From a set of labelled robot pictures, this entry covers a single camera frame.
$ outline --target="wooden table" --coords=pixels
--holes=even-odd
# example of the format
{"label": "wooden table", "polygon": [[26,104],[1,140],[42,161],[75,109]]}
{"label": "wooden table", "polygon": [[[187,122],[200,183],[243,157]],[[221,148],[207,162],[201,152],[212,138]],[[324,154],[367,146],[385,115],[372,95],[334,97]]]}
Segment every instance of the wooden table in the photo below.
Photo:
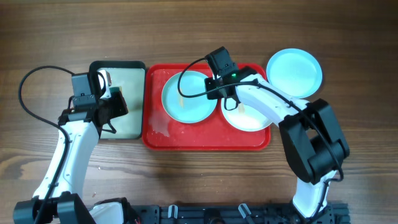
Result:
{"label": "wooden table", "polygon": [[[349,203],[353,223],[398,222],[396,1],[14,2],[0,5],[0,223],[12,222],[16,202],[31,198],[57,143],[57,131],[18,103],[25,73],[40,65],[85,72],[95,60],[188,63],[222,45],[235,61],[263,66],[291,47],[318,59],[325,82],[310,100],[333,106],[351,146],[345,181],[332,184],[329,199]],[[24,88],[27,106],[52,121],[71,94],[70,76],[53,70]],[[100,142],[83,200],[288,202],[295,183],[273,126],[261,152],[155,152],[141,140]]]}

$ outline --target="red tray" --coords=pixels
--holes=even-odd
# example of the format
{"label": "red tray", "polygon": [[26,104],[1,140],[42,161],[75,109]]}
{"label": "red tray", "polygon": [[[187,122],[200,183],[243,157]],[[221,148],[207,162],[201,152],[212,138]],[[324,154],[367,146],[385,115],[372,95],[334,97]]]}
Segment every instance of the red tray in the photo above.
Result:
{"label": "red tray", "polygon": [[[220,100],[214,112],[205,120],[195,124],[180,123],[171,118],[162,105],[162,90],[167,80],[187,67],[188,64],[157,64],[152,66],[145,80],[144,118],[142,140],[156,150],[191,151],[258,151],[271,140],[269,127],[255,132],[238,130],[225,120]],[[250,66],[266,78],[261,66],[239,64],[239,68]],[[190,70],[202,72],[208,77],[212,72],[207,64],[196,64]]]}

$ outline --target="black cable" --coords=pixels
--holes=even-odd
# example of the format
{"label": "black cable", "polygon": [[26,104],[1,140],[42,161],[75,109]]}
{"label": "black cable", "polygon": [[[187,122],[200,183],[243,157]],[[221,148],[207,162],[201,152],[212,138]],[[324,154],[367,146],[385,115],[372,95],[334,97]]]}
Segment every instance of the black cable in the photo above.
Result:
{"label": "black cable", "polygon": [[330,153],[330,156],[332,157],[333,161],[335,162],[336,166],[337,166],[337,170],[339,172],[340,178],[336,179],[336,178],[329,178],[327,180],[325,180],[323,183],[325,184],[322,194],[321,194],[321,200],[318,203],[318,206],[315,210],[314,215],[309,218],[307,221],[309,221],[310,223],[312,223],[314,221],[314,218],[316,218],[319,214],[320,209],[322,208],[323,205],[323,201],[325,200],[326,197],[326,191],[328,190],[329,187],[329,183],[330,182],[341,182],[344,179],[344,172],[343,169],[341,168],[341,164],[338,162],[335,153],[333,152],[333,150],[331,149],[330,144],[328,143],[328,141],[326,140],[326,138],[323,136],[323,134],[320,132],[320,130],[318,129],[318,127],[313,123],[313,121],[299,108],[297,107],[292,101],[286,99],[284,96],[282,96],[281,94],[279,94],[278,92],[276,92],[275,90],[268,88],[266,86],[261,85],[260,83],[258,83],[258,81],[253,81],[253,82],[239,82],[239,83],[232,83],[232,84],[227,84],[227,85],[223,85],[223,86],[219,86],[217,88],[214,88],[212,90],[209,91],[205,91],[203,93],[199,93],[199,94],[195,94],[195,95],[184,95],[181,92],[180,89],[180,81],[182,78],[182,75],[194,64],[204,60],[205,58],[200,58],[194,62],[192,62],[190,65],[188,65],[187,68],[185,68],[182,73],[180,74],[180,77],[178,78],[178,83],[177,83],[177,90],[180,93],[181,96],[186,97],[186,98],[193,98],[193,97],[198,97],[198,96],[203,96],[203,95],[207,95],[209,93],[212,93],[214,91],[218,91],[227,87],[231,87],[231,86],[240,86],[240,85],[252,85],[252,86],[256,86],[258,88],[263,88],[271,93],[273,93],[274,95],[278,96],[281,100],[283,100],[285,103],[287,103],[289,106],[291,106],[292,108],[294,108],[295,110],[298,111],[298,113],[300,113],[300,115],[303,116],[303,118],[307,121],[307,123],[310,125],[310,127],[312,129],[314,129],[318,135],[321,137],[321,140],[323,141],[323,143],[325,144],[326,148],[328,149],[328,152]]}
{"label": "black cable", "polygon": [[60,162],[59,162],[59,164],[58,164],[57,170],[55,170],[55,173],[54,173],[53,179],[52,179],[52,181],[51,181],[51,184],[49,185],[49,190],[48,190],[47,193],[45,194],[45,197],[44,197],[43,202],[42,202],[42,204],[41,204],[41,206],[40,206],[39,212],[37,213],[37,216],[36,216],[35,222],[34,222],[35,224],[40,223],[40,220],[42,219],[43,212],[44,212],[44,207],[45,207],[45,205],[47,204],[47,202],[48,202],[48,200],[49,200],[49,198],[50,198],[50,196],[51,196],[51,194],[52,194],[54,188],[56,187],[59,174],[61,173],[62,166],[63,166],[63,163],[65,162],[65,159],[66,159],[67,154],[68,154],[68,149],[69,149],[69,135],[68,135],[68,133],[67,133],[63,128],[61,128],[61,126],[59,126],[59,125],[57,125],[57,124],[55,124],[55,123],[53,123],[53,122],[51,122],[51,121],[49,121],[49,120],[47,120],[47,119],[41,118],[40,116],[37,116],[36,114],[34,114],[33,112],[31,112],[31,111],[25,106],[25,104],[24,104],[24,102],[23,102],[23,100],[22,100],[22,86],[23,86],[23,84],[24,84],[26,78],[27,78],[29,75],[31,75],[32,73],[34,73],[34,72],[36,72],[36,71],[38,71],[38,70],[41,70],[41,69],[45,69],[45,68],[57,69],[57,70],[61,70],[61,71],[67,72],[67,73],[69,73],[69,74],[71,74],[71,75],[74,75],[73,72],[71,72],[71,71],[69,71],[69,70],[67,70],[67,69],[60,68],[60,67],[57,67],[57,66],[47,65],[47,66],[41,66],[41,67],[35,68],[35,69],[31,70],[30,72],[28,72],[28,73],[23,77],[21,83],[19,84],[19,89],[18,89],[18,100],[19,100],[19,103],[20,103],[21,106],[22,106],[22,109],[24,109],[24,111],[26,111],[26,113],[28,113],[28,114],[31,115],[32,117],[34,117],[34,118],[36,118],[36,119],[38,119],[38,120],[40,120],[40,121],[43,121],[43,122],[45,122],[45,123],[47,123],[47,124],[49,124],[49,125],[51,125],[51,126],[57,128],[58,130],[60,130],[60,131],[62,132],[63,136],[65,137],[65,147],[64,147],[64,149],[63,149],[62,157],[61,157]]}
{"label": "black cable", "polygon": [[181,78],[182,78],[182,75],[192,66],[192,65],[194,65],[194,64],[196,64],[196,63],[198,63],[198,62],[200,62],[200,61],[202,61],[202,60],[206,60],[205,58],[199,58],[198,60],[196,60],[196,61],[194,61],[194,62],[192,62],[190,65],[188,65],[182,72],[181,72],[181,74],[180,74],[180,76],[179,76],[179,78],[178,78],[178,82],[177,82],[177,90],[178,90],[178,92],[180,93],[180,95],[181,96],[183,96],[183,97],[185,97],[185,98],[194,98],[194,97],[198,97],[198,96],[203,96],[203,95],[205,95],[205,94],[202,94],[202,93],[199,93],[199,94],[196,94],[196,95],[190,95],[190,96],[188,96],[188,95],[184,95],[182,92],[181,92],[181,89],[180,89],[180,82],[181,82]]}

